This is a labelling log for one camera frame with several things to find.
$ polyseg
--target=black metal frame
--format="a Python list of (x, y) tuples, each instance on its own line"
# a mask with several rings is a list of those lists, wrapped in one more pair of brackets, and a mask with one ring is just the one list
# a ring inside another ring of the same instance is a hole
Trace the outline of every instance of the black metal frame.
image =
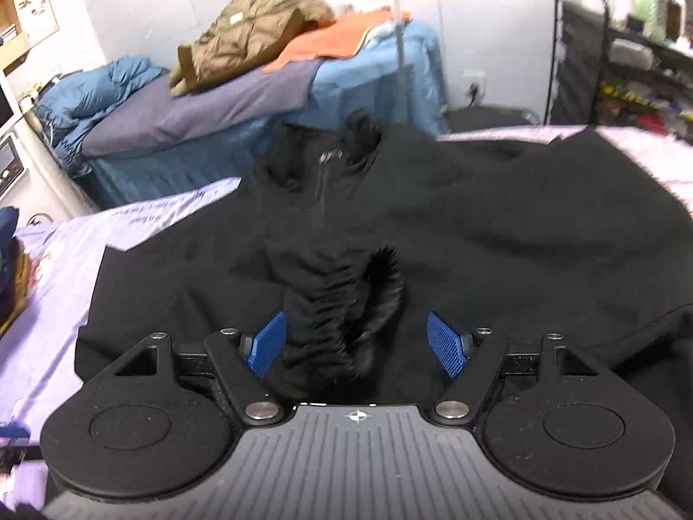
[[(611, 25), (611, 10), (609, 8), (609, 1), (608, 0), (600, 0), (602, 1), (602, 4), (604, 4), (604, 25), (603, 25), (603, 30), (602, 30), (602, 51), (601, 51), (601, 56), (599, 58), (599, 72), (597, 74), (597, 82), (593, 91), (593, 99), (592, 99), (592, 106), (590, 109), (590, 117), (588, 120), (588, 124), (594, 124), (595, 123), (595, 106), (597, 105), (597, 99), (599, 98), (599, 85), (602, 82), (602, 78), (604, 77), (604, 64), (606, 62), (606, 58), (609, 54), (609, 26)], [(558, 37), (559, 37), (559, 3), (560, 0), (554, 0), (554, 34), (553, 34), (553, 41), (552, 41), (552, 49), (551, 49), (551, 70), (549, 72), (549, 87), (546, 95), (546, 109), (544, 111), (544, 124), (549, 123), (549, 114), (550, 114), (550, 107), (551, 107), (551, 97), (553, 93), (553, 88), (554, 88), (554, 77), (556, 75), (556, 47), (558, 45)]]

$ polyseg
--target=orange garment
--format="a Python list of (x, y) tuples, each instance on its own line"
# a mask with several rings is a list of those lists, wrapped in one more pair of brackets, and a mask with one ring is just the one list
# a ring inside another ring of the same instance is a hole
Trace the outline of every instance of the orange garment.
[[(411, 15), (403, 12), (402, 18), (410, 20)], [(346, 13), (329, 27), (297, 36), (276, 60), (262, 69), (262, 72), (278, 71), (292, 61), (299, 62), (317, 57), (352, 57), (360, 50), (368, 31), (390, 19), (392, 13), (389, 7), (368, 13)]]

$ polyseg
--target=lavender sheet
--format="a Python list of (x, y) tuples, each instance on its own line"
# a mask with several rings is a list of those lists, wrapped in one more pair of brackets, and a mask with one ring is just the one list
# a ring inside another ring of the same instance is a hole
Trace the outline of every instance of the lavender sheet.
[[(171, 198), (18, 229), (29, 255), (39, 260), (38, 283), (25, 311), (0, 339), (0, 422), (20, 421), (38, 441), (46, 418), (81, 387), (74, 373), (75, 340), (87, 321), (106, 245), (127, 250), (235, 190), (238, 182), (229, 178)], [(42, 463), (18, 467), (15, 488), (2, 502), (42, 507), (46, 475)]]
[[(548, 143), (582, 127), (524, 127), (448, 134), (440, 140), (516, 139)], [(693, 147), (631, 128), (602, 128), (602, 135), (647, 169), (692, 212)], [(127, 249), (233, 191), (237, 179), (199, 191), (146, 201), (67, 223), (20, 229), (17, 235), (40, 257), (39, 286), (26, 311), (0, 340), (0, 422), (26, 423), (38, 440), (47, 416), (81, 381), (74, 374), (78, 327), (86, 322), (91, 293), (106, 244)], [(13, 507), (41, 507), (46, 483), (43, 464), (16, 471), (15, 489), (2, 498)]]

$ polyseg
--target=circular cap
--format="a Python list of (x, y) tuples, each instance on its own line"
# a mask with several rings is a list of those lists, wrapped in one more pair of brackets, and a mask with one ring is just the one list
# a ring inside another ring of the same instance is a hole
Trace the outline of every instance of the circular cap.
[(443, 401), (435, 406), (437, 415), (450, 420), (464, 418), (469, 414), (469, 406), (459, 401)]
[(608, 408), (573, 403), (546, 413), (544, 430), (564, 446), (598, 449), (613, 444), (623, 436), (625, 425), (621, 417)]
[(279, 414), (279, 407), (269, 401), (260, 401), (248, 405), (245, 414), (255, 420), (268, 420)]
[(91, 421), (89, 432), (110, 449), (137, 450), (156, 444), (171, 429), (171, 419), (151, 405), (122, 405), (104, 410)]

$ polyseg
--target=wooden cabinet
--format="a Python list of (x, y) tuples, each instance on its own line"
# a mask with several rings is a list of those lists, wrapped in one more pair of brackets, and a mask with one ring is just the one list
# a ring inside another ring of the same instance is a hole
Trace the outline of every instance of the wooden cabinet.
[(9, 74), (29, 53), (29, 38), (22, 30), (16, 14), (15, 0), (0, 0), (0, 33), (10, 25), (16, 27), (16, 37), (0, 45), (0, 68)]

